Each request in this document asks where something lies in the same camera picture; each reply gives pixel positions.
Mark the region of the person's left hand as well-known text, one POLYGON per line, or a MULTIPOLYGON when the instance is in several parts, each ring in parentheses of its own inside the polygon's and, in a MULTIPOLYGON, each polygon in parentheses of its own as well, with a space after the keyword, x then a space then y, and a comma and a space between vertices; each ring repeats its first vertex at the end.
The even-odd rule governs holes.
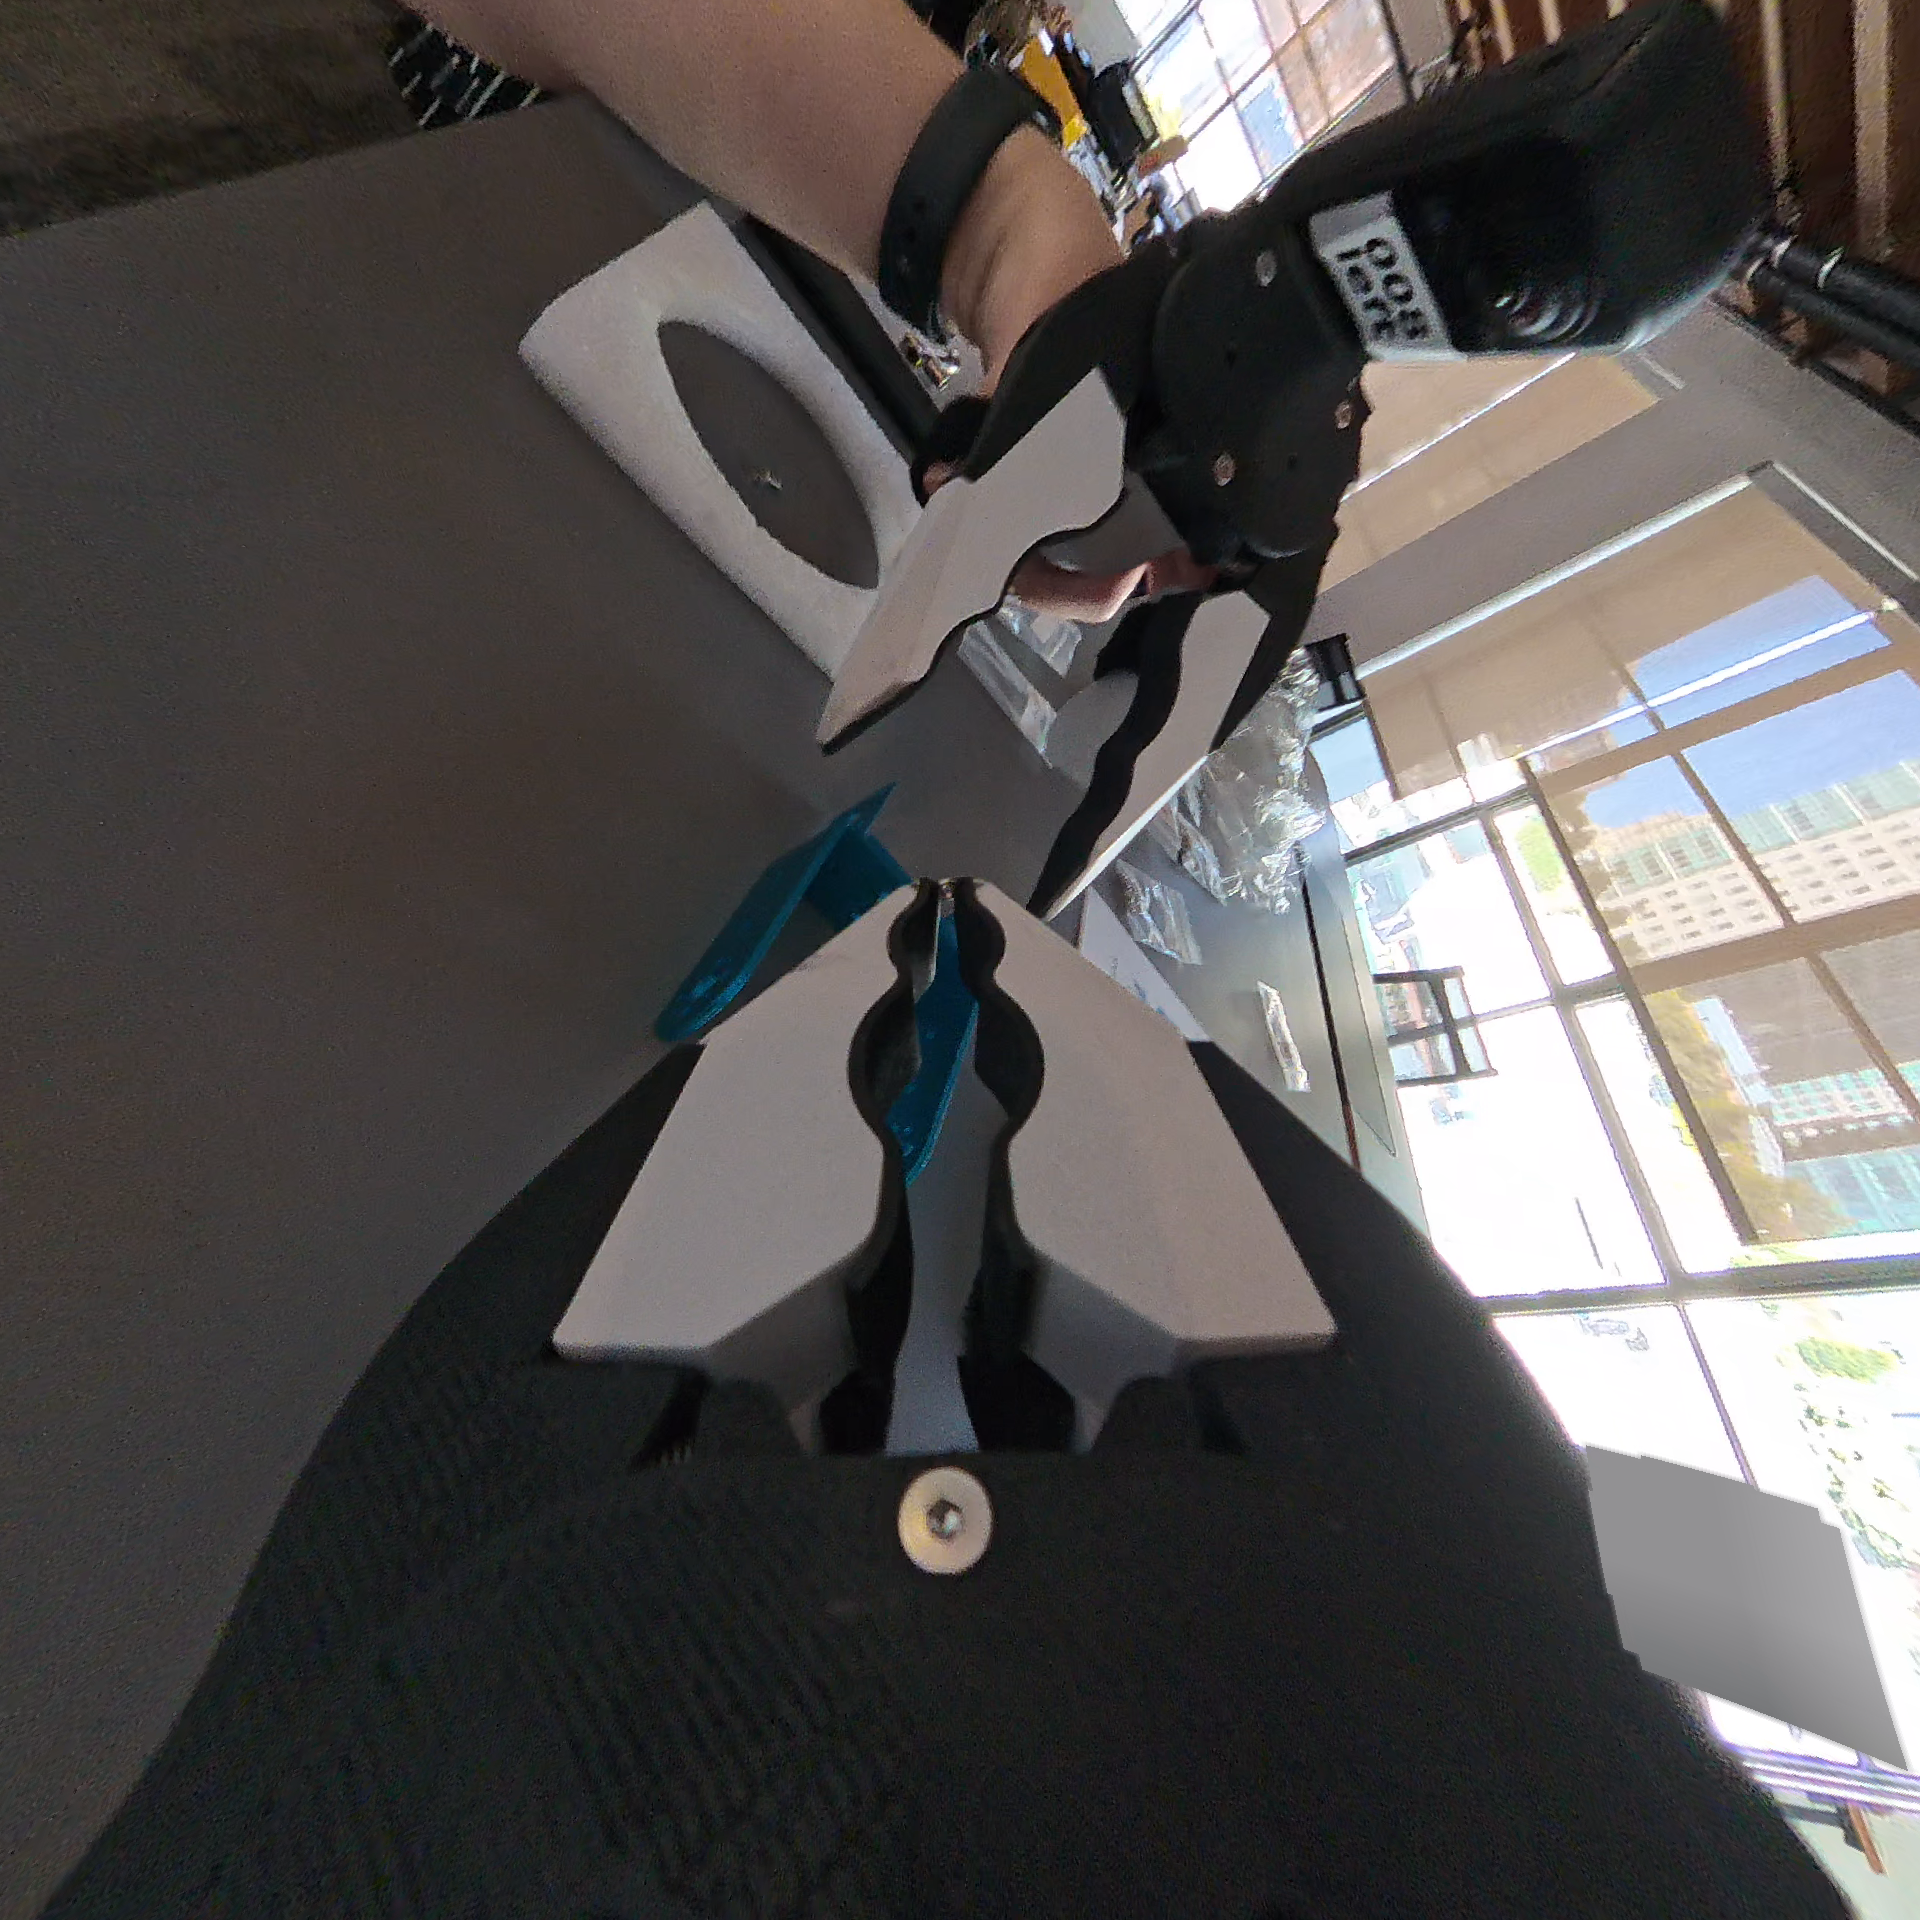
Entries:
POLYGON ((941 239, 941 323, 977 349, 988 396, 1007 349, 1117 263, 1091 180, 1042 135, 1007 135, 941 239))

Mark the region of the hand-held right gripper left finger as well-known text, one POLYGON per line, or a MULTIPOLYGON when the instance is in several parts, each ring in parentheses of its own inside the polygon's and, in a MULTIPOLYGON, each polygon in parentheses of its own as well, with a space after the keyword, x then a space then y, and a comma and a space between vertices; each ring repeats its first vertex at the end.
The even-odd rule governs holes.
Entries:
POLYGON ((684 1049, 684 1087, 598 1244, 555 1358, 657 1358, 820 1405, 875 1458, 910 1333, 896 1100, 919 1077, 941 884, 896 884, 684 1049))

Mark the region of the black white striped cloth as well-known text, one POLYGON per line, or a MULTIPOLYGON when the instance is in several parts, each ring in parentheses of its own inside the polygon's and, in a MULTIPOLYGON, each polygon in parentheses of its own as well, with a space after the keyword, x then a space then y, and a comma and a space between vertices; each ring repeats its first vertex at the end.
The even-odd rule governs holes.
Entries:
POLYGON ((386 85, 413 135, 443 135, 443 121, 478 121, 478 118, 516 118, 549 102, 538 85, 469 60, 413 8, 386 13, 386 85))

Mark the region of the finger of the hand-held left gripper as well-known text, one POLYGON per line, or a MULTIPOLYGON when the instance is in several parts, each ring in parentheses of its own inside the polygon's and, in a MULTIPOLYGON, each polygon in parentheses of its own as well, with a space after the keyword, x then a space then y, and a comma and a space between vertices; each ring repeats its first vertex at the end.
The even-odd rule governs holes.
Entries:
POLYGON ((1160 598, 1117 621, 1042 744, 1042 762, 1076 783, 1076 811, 1022 897, 1037 916, 1059 916, 1219 754, 1257 639, 1266 612, 1247 598, 1160 598))
POLYGON ((857 730, 910 704, 941 644, 1002 612, 1037 546, 1076 573, 1136 573, 1165 554, 1165 516, 1127 472, 1127 404, 1110 396, 1110 374, 1080 374, 977 483, 941 483, 923 496, 825 684, 820 754, 846 754, 857 730))

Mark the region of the crumpled clear plastic bag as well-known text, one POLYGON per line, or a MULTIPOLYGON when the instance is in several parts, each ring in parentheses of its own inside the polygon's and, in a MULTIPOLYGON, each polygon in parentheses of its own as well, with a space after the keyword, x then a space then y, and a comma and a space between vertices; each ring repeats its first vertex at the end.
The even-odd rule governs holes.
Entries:
POLYGON ((1303 847, 1322 830, 1322 811, 1304 802, 1314 697, 1314 660, 1293 651, 1257 712, 1197 772, 1219 901, 1257 901, 1274 916, 1303 901, 1303 847))

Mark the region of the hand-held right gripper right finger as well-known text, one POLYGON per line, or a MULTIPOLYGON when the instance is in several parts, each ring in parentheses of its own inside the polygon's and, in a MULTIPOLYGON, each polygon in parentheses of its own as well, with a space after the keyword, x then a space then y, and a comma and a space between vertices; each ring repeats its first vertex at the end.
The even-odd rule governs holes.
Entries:
POLYGON ((1160 1008, 977 881, 977 1087, 1002 1100, 961 1333, 977 1450, 1076 1450, 1136 1380, 1334 1345, 1334 1309, 1207 1070, 1160 1008))

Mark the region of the person's left forearm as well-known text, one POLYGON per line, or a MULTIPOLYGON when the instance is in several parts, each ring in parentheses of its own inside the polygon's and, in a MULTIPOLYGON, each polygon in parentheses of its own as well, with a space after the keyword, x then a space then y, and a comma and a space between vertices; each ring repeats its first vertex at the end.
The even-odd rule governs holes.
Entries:
POLYGON ((413 0, 469 60, 586 94, 684 180, 875 275, 875 233, 961 60, 900 0, 413 0))

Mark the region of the dark grey desk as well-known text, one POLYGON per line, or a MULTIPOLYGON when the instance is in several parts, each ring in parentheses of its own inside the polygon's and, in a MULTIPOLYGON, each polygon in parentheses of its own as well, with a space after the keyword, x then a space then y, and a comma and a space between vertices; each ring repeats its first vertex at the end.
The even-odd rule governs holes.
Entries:
POLYGON ((504 1358, 657 1005, 896 777, 1022 884, 972 670, 820 670, 518 374, 684 180, 586 108, 0 246, 0 1909, 67 1909, 272 1521, 320 1594, 666 1488, 674 1374, 504 1358))

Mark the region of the group of small screw bags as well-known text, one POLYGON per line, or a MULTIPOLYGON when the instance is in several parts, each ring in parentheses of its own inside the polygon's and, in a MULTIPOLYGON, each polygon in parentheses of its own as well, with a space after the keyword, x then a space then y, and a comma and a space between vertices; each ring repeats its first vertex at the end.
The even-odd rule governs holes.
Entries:
MULTIPOLYGON (((1059 704, 1022 680, 1019 644, 1042 644, 1052 670, 1076 660, 1080 628, 1059 621, 1059 612, 990 612, 961 639, 961 660, 977 670, 977 684, 1019 724, 1019 735, 1042 754, 1052 744, 1052 724, 1059 704)), ((1197 836, 1197 772, 1151 811, 1142 830, 1207 901, 1219 901, 1219 852, 1197 836)), ((1257 947, 1257 967, 1247 967, 1247 1008, 1266 1024, 1266 1049, 1274 1049, 1274 1077, 1280 1090, 1314 1090, 1304 1077, 1304 1019, 1322 1008, 1314 995, 1314 950, 1303 950, 1304 935, 1304 863, 1303 863, 1303 901, 1274 916, 1257 901, 1223 901, 1247 947, 1257 947)))

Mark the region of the white foam sheet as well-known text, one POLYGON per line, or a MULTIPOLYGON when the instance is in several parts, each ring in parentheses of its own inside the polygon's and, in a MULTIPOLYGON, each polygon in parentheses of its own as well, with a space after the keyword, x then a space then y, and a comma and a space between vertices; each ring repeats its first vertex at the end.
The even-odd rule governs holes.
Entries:
POLYGON ((564 289, 518 337, 538 389, 801 644, 801 660, 837 680, 875 584, 825 579, 755 525, 697 442, 666 323, 739 349, 825 432, 825 462, 850 483, 875 562, 896 562, 919 525, 910 472, 718 206, 674 211, 657 239, 564 289))

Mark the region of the blue metal U bracket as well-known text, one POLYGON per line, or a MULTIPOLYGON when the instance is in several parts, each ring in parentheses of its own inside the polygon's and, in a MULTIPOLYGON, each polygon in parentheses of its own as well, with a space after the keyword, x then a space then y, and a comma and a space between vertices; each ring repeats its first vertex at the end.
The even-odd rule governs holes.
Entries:
MULTIPOLYGON (((745 901, 727 910, 727 924, 705 947, 705 957, 684 967, 684 984, 666 1005, 657 1033, 666 1039, 697 1039, 727 1019, 727 1005, 762 977, 762 957, 776 950, 776 935, 791 916, 820 916, 825 935, 846 935, 850 916, 871 916, 896 884, 910 884, 910 867, 875 847, 875 811, 896 783, 857 791, 850 811, 837 811, 813 847, 776 852, 745 901)), ((939 935, 939 984, 919 995, 919 1077, 896 1100, 896 1145, 900 1145, 900 1178, 919 1181, 941 1114, 949 1114, 949 1087, 977 1033, 977 995, 961 984, 961 924, 941 916, 939 935)))

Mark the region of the white instruction booklet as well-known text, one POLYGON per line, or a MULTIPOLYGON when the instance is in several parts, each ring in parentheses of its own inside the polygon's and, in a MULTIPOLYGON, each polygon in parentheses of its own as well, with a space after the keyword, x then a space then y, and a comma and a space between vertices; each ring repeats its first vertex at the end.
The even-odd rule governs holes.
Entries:
POLYGON ((1102 897, 1076 901, 1076 950, 1142 1008, 1160 1008, 1185 1039, 1207 1039, 1207 1024, 1185 1008, 1185 995, 1160 977, 1160 957, 1127 935, 1127 916, 1102 897))

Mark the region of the beige roller blind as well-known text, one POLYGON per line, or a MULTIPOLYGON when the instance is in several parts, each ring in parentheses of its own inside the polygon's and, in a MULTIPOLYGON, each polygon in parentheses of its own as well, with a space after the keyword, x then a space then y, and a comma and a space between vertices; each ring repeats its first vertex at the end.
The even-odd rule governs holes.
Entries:
POLYGON ((1314 628, 1345 639, 1383 777, 1580 762, 1766 697, 1820 639, 1920 612, 1909 573, 1652 352, 1376 374, 1314 628))

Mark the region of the black wrist band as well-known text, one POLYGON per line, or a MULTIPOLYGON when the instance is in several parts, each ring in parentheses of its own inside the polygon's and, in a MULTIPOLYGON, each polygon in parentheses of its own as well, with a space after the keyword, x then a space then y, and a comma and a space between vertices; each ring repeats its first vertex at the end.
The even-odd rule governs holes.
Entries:
POLYGON ((1059 137, 1059 118, 1007 67, 961 67, 896 177, 896 196, 875 226, 875 300, 919 337, 949 337, 941 246, 1007 135, 1059 137))

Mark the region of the large glass window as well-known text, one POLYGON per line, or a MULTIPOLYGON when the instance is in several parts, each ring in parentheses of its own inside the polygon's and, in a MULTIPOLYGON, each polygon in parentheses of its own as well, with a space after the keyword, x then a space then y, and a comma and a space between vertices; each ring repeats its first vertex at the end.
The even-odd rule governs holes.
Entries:
POLYGON ((1841 1521, 1920 1769, 1920 628, 1792 579, 1601 680, 1519 754, 1314 744, 1365 957, 1460 967, 1475 1077, 1408 1039, 1424 1221, 1570 1441, 1841 1521))
POLYGON ((1117 0, 1117 13, 1160 135, 1136 177, 1165 211, 1257 196, 1437 60, 1437 0, 1117 0))

